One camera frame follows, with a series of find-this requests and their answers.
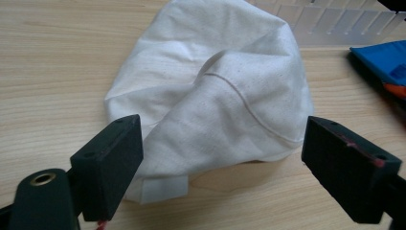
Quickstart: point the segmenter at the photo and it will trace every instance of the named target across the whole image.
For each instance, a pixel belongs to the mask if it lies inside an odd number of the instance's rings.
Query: red string
[[[107,220],[99,220],[98,221],[98,228],[96,230],[104,230],[105,225],[107,225]]]

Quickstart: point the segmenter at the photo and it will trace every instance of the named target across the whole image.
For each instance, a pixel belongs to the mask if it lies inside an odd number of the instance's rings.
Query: wood grain
[[[0,207],[29,174],[68,170],[69,157],[106,126],[103,97],[166,2],[0,1]],[[402,25],[387,40],[405,35]],[[304,48],[302,55],[316,115],[406,160],[405,106],[348,47]],[[124,201],[107,229],[386,229],[389,221],[352,222],[297,149],[280,162],[192,175],[185,197]],[[81,220],[81,227],[96,225]]]

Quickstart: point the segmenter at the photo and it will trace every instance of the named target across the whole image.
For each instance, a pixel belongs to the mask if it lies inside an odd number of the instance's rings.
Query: clear plastic box
[[[406,12],[389,11],[376,0],[247,2],[285,20],[301,47],[376,44],[406,18]]]

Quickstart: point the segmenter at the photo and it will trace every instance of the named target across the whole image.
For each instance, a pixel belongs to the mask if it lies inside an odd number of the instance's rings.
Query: white cloth
[[[242,0],[175,0],[139,38],[105,97],[140,114],[145,159],[126,198],[187,193],[188,174],[284,158],[313,112],[289,26]]]

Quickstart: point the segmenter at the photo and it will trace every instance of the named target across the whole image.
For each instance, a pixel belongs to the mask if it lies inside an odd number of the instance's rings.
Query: stitched seam
[[[266,124],[263,123],[263,121],[256,116],[256,114],[254,113],[254,111],[251,109],[250,105],[245,101],[245,98],[242,96],[242,94],[238,91],[238,89],[227,79],[219,76],[218,74],[214,74],[214,73],[206,73],[206,76],[212,76],[212,77],[217,77],[223,81],[225,81],[228,85],[230,85],[230,87],[233,88],[233,90],[238,94],[238,96],[241,98],[242,102],[244,103],[244,107],[247,109],[248,113],[251,114],[251,116],[253,116],[254,120],[257,121],[257,123],[263,127],[265,130],[267,130],[268,132],[272,133],[273,135],[284,139],[285,141],[291,142],[291,143],[300,143],[303,141],[303,139],[299,139],[299,140],[294,140],[291,139],[289,137],[283,136],[281,134],[279,134],[277,131],[275,131],[273,128],[268,127]]]

